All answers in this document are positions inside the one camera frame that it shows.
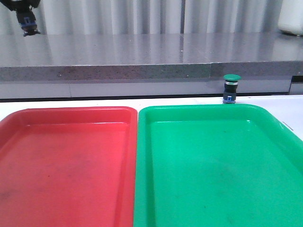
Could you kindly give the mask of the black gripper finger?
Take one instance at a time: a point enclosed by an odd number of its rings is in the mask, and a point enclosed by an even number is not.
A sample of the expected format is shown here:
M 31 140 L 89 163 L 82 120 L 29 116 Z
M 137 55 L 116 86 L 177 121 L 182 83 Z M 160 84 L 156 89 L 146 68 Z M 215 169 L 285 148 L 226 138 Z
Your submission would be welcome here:
M 30 7 L 37 8 L 40 0 L 0 0 L 10 11 L 27 11 Z

